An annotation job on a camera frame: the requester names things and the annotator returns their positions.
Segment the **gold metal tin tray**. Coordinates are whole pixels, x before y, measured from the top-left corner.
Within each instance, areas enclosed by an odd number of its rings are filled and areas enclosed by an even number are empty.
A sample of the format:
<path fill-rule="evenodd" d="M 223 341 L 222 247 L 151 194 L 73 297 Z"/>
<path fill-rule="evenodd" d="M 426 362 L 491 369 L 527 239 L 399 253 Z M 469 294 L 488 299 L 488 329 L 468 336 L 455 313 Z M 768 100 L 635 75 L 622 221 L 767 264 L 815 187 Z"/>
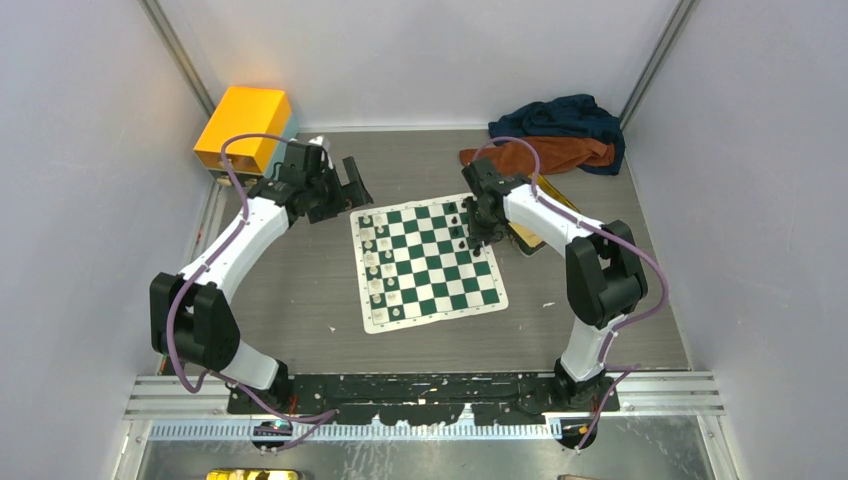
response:
<path fill-rule="evenodd" d="M 565 197 L 540 175 L 537 183 L 525 183 L 512 189 L 503 201 L 506 219 L 538 237 L 565 257 L 566 246 L 588 231 L 580 226 L 584 216 L 572 208 Z"/>

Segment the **green white chess mat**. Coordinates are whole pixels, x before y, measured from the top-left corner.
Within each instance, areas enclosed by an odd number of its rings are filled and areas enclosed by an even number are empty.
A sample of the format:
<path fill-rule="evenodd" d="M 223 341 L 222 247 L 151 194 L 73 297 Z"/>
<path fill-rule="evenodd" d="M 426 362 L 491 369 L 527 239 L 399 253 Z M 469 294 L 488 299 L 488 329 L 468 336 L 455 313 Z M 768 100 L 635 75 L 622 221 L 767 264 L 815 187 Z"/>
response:
<path fill-rule="evenodd" d="M 496 256 L 477 258 L 468 245 L 467 194 L 455 194 L 351 214 L 363 329 L 371 335 L 502 311 L 509 305 Z M 450 213 L 447 205 L 455 203 Z M 363 214 L 370 224 L 360 223 Z M 459 215 L 461 224 L 452 225 Z M 462 238 L 451 229 L 460 227 Z M 460 240 L 465 250 L 458 250 Z"/>

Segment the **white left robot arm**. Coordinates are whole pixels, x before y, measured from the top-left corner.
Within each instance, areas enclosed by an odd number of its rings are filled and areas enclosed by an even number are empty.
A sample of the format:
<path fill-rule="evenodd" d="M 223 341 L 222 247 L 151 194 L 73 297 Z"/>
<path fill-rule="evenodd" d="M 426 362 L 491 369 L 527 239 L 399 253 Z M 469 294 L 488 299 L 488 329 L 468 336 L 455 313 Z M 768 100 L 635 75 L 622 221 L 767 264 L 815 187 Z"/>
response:
<path fill-rule="evenodd" d="M 354 158 L 343 159 L 348 180 L 342 182 L 323 138 L 284 143 L 281 165 L 239 188 L 241 209 L 211 246 L 179 273 L 160 273 L 150 284 L 153 349 L 179 376 L 190 363 L 246 387 L 269 413 L 290 403 L 288 367 L 242 339 L 230 302 L 259 257 L 298 219 L 321 222 L 373 201 Z"/>

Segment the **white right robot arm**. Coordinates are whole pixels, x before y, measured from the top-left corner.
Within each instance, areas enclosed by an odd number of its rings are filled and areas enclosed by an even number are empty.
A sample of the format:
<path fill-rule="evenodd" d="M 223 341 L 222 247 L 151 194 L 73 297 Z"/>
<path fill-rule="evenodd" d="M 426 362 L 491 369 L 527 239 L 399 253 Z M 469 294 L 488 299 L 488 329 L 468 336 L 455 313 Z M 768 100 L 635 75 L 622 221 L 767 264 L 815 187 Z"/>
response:
<path fill-rule="evenodd" d="M 610 334 L 648 292 L 641 260 L 630 249 L 629 226 L 589 219 L 528 177 L 500 174 L 487 158 L 469 163 L 462 175 L 471 189 L 463 205 L 468 213 L 468 244 L 474 252 L 501 241 L 508 225 L 517 224 L 564 259 L 566 297 L 575 320 L 544 399 L 567 410 L 582 409 L 605 389 Z"/>

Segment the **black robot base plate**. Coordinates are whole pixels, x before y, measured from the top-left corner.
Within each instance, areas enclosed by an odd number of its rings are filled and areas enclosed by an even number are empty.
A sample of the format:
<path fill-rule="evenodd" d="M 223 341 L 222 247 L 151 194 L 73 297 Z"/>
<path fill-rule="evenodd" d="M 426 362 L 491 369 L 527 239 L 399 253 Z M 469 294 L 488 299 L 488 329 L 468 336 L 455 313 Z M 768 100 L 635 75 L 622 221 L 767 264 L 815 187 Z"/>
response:
<path fill-rule="evenodd" d="M 464 410 L 476 426 L 540 425 L 546 415 L 593 415 L 616 411 L 619 401 L 605 377 L 583 386 L 571 385 L 550 372 L 301 374 L 282 387 L 232 389 L 230 414 L 333 414 L 338 425 L 452 425 Z"/>

